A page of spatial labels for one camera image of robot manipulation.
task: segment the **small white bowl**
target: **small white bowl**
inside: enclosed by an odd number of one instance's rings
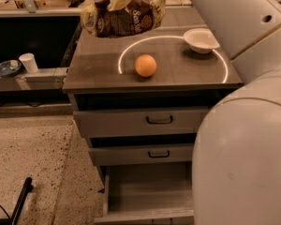
[[[184,34],[185,42],[191,50],[196,53],[210,53],[213,49],[219,48],[212,31],[207,28],[194,28]]]

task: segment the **terrazzo floor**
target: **terrazzo floor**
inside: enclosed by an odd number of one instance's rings
[[[26,177],[34,189],[18,225],[91,225],[101,216],[102,185],[70,105],[0,107],[0,204],[10,215]]]

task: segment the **wooden cabinet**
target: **wooden cabinet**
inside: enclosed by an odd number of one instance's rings
[[[100,39],[82,31],[63,90],[104,184],[95,224],[193,224],[197,132],[207,112],[242,86],[220,49],[190,51],[183,34],[199,25],[194,8],[167,7],[160,29],[143,35]],[[152,78],[134,71],[140,53],[159,64]]]

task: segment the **cabinet drawer front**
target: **cabinet drawer front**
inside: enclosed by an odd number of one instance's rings
[[[197,132],[208,108],[74,112],[83,137],[116,137]]]
[[[162,214],[159,216],[106,216],[97,217],[94,220],[96,225],[194,225],[193,212],[176,213],[172,216]]]
[[[91,148],[95,166],[191,161],[193,144]]]

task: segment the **metal drawer pull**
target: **metal drawer pull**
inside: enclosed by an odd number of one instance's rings
[[[165,154],[152,154],[150,151],[148,152],[149,158],[168,158],[170,156],[170,151],[168,150]]]
[[[173,119],[172,115],[166,119],[151,119],[150,117],[146,116],[146,120],[148,124],[171,124]]]

